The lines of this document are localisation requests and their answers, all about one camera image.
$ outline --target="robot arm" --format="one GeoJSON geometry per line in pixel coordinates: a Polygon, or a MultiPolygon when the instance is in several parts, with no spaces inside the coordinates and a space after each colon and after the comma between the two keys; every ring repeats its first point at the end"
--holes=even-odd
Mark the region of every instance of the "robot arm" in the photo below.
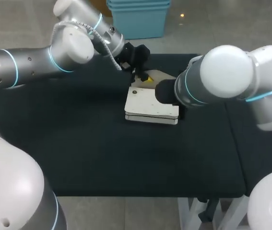
{"type": "Polygon", "coordinates": [[[178,101],[187,108],[228,100],[246,101],[257,126],[272,131],[272,46],[245,52],[235,46],[219,46],[198,57],[176,80],[160,82],[156,97],[161,103],[178,101]],[[173,96],[159,99],[171,89],[173,96]]]}
{"type": "Polygon", "coordinates": [[[76,27],[58,32],[50,46],[36,49],[0,50],[0,88],[9,88],[41,78],[73,72],[91,60],[90,38],[76,27]]]}
{"type": "Polygon", "coordinates": [[[85,0],[58,0],[49,46],[0,50],[0,88],[71,73],[89,62],[94,49],[109,56],[118,70],[142,72],[150,52],[145,46],[125,44],[123,35],[107,24],[103,15],[85,0]]]}

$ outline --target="blue led ring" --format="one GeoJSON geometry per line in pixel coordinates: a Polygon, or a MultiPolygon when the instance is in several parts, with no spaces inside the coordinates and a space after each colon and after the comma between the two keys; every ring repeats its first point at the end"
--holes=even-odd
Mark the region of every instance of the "blue led ring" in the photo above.
{"type": "Polygon", "coordinates": [[[263,99],[264,97],[268,97],[268,96],[270,96],[270,95],[272,95],[272,91],[267,92],[267,93],[263,93],[263,94],[258,95],[258,96],[256,96],[256,97],[252,97],[252,98],[246,99],[246,102],[257,101],[257,100],[263,99]]]}
{"type": "Polygon", "coordinates": [[[197,101],[199,103],[202,103],[202,104],[207,104],[206,102],[201,102],[198,99],[196,99],[194,96],[192,96],[191,93],[190,93],[190,91],[189,91],[189,89],[188,89],[188,87],[187,87],[187,74],[188,74],[189,70],[191,69],[191,67],[192,66],[189,67],[189,69],[187,70],[186,75],[185,75],[185,86],[186,86],[186,90],[189,93],[190,97],[192,97],[195,101],[197,101]]]}
{"type": "Polygon", "coordinates": [[[19,80],[19,70],[17,68],[17,64],[16,64],[16,61],[13,57],[13,55],[8,51],[8,50],[5,50],[5,49],[1,49],[2,51],[5,51],[7,54],[9,54],[9,56],[11,57],[12,61],[14,62],[14,66],[15,66],[15,82],[14,84],[11,86],[11,87],[14,87],[16,86],[18,80],[19,80]]]}
{"type": "Polygon", "coordinates": [[[58,205],[58,200],[57,200],[57,197],[56,197],[56,195],[55,195],[55,194],[54,194],[54,196],[55,196],[55,200],[56,200],[56,208],[57,208],[57,210],[56,210],[56,217],[55,217],[55,221],[54,221],[54,224],[53,224],[53,227],[51,228],[51,230],[54,230],[54,229],[55,229],[56,224],[57,224],[57,221],[58,221],[58,214],[59,214],[59,205],[58,205]]]}
{"type": "Polygon", "coordinates": [[[63,68],[61,68],[59,65],[57,65],[57,63],[55,62],[55,60],[53,59],[52,55],[51,55],[51,46],[50,48],[48,49],[48,54],[49,54],[49,58],[51,60],[51,62],[54,64],[54,66],[56,66],[58,69],[60,69],[62,72],[66,72],[66,73],[72,73],[73,71],[68,71],[68,70],[65,70],[63,68]]]}
{"type": "Polygon", "coordinates": [[[98,25],[101,23],[102,19],[103,19],[103,15],[102,15],[102,13],[100,13],[100,14],[99,14],[98,22],[97,22],[97,24],[95,25],[95,27],[93,27],[93,29],[96,29],[96,28],[98,27],[98,25]]]}

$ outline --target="black end effector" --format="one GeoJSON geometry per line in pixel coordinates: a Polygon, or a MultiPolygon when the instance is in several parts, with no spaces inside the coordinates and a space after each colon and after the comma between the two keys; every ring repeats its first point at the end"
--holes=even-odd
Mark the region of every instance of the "black end effector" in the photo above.
{"type": "Polygon", "coordinates": [[[202,223],[208,223],[213,221],[214,213],[217,209],[217,205],[219,203],[219,199],[199,199],[198,200],[202,203],[207,203],[206,210],[199,214],[199,218],[202,223]]]}
{"type": "Polygon", "coordinates": [[[161,104],[178,105],[179,118],[184,119],[187,108],[183,106],[175,96],[174,92],[175,82],[176,79],[167,79],[159,82],[155,88],[155,97],[157,101],[161,104]]]}
{"type": "Polygon", "coordinates": [[[145,71],[149,69],[145,67],[145,63],[149,59],[150,54],[150,50],[145,45],[134,47],[128,42],[115,59],[124,71],[132,74],[132,82],[135,81],[135,76],[138,76],[142,81],[146,81],[149,75],[145,71]]]}

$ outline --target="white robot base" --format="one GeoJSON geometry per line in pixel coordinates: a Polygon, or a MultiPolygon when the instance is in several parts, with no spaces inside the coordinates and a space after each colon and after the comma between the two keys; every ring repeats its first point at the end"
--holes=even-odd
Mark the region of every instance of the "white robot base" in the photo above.
{"type": "Polygon", "coordinates": [[[57,198],[37,162],[0,138],[0,230],[66,230],[57,198]]]}

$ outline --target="screw hole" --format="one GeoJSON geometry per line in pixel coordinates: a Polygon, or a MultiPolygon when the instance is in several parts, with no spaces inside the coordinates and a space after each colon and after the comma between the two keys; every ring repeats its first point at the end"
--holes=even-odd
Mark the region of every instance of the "screw hole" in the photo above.
{"type": "Polygon", "coordinates": [[[1,219],[1,223],[4,227],[8,228],[10,226],[10,221],[7,218],[1,219]]]}

